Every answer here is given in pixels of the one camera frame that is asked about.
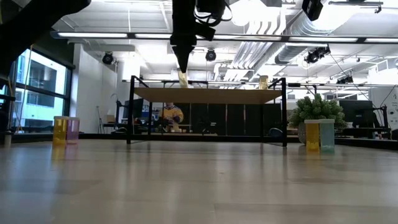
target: security camera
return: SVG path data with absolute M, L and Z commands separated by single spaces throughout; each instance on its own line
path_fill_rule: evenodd
M 113 53 L 112 52 L 105 52 L 104 57 L 102 58 L 102 62 L 105 65 L 112 65 L 115 62 L 115 58 L 113 57 Z
M 206 61 L 212 62 L 216 60 L 217 54 L 214 51 L 214 49 L 208 49 L 207 54 L 206 54 Z

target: ceiling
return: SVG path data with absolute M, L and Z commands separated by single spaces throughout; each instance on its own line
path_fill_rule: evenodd
M 387 7 L 379 14 L 374 13 L 374 8 L 362 8 L 354 14 L 346 23 L 337 28 L 331 35 L 398 35 L 398 3 L 396 0 L 383 0 L 388 2 Z M 25 6 L 29 0 L 15 0 L 21 6 Z M 297 4 L 289 5 L 285 10 L 287 22 L 300 12 L 301 0 Z M 59 31 L 74 32 L 172 32 L 172 5 L 170 1 L 136 0 L 132 3 L 104 2 L 93 0 L 90 6 L 77 14 L 65 16 L 58 21 L 53 28 Z M 232 22 L 222 22 L 216 27 L 219 34 L 243 34 L 248 26 L 240 27 Z M 172 55 L 168 55 L 168 42 L 164 40 L 89 40 L 90 45 L 134 45 L 141 54 L 145 63 L 141 67 L 141 73 L 150 75 L 154 73 L 170 73 L 177 65 Z M 198 41 L 199 48 L 190 57 L 188 68 L 191 70 L 213 71 L 216 63 L 232 60 L 236 55 L 241 42 L 205 42 Z M 216 62 L 206 62 L 207 49 L 213 48 L 217 53 Z M 398 55 L 398 45 L 330 45 L 332 55 L 345 70 L 368 60 L 374 60 L 384 56 Z M 120 52 L 122 58 L 127 52 Z M 339 74 L 341 68 L 336 65 L 331 57 L 322 59 L 319 63 L 304 69 L 301 62 L 292 62 L 298 66 L 285 67 L 281 75 L 292 77 L 292 80 L 303 80 L 305 77 L 330 77 Z M 366 74 L 367 70 L 358 71 L 358 74 Z

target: wooden tabletop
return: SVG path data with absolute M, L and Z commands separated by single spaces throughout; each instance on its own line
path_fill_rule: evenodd
M 282 95 L 280 90 L 224 90 L 201 88 L 135 88 L 134 93 L 150 102 L 221 103 L 259 105 Z

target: person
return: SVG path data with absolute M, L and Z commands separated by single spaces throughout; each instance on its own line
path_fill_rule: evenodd
M 167 120 L 169 124 L 172 124 L 174 129 L 178 129 L 178 124 L 184 119 L 181 109 L 175 106 L 173 103 L 165 104 L 161 113 L 161 117 L 164 120 Z

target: computer monitor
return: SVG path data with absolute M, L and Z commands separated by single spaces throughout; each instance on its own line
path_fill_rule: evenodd
M 123 118 L 127 119 L 129 117 L 129 100 L 126 100 L 124 102 L 124 105 L 126 106 L 123 110 Z M 134 100 L 134 108 L 132 109 L 132 116 L 133 118 L 140 118 L 142 117 L 142 106 L 144 104 L 144 99 L 136 99 Z
M 345 114 L 345 121 L 359 125 L 360 128 L 372 128 L 375 122 L 373 103 L 368 100 L 340 100 Z

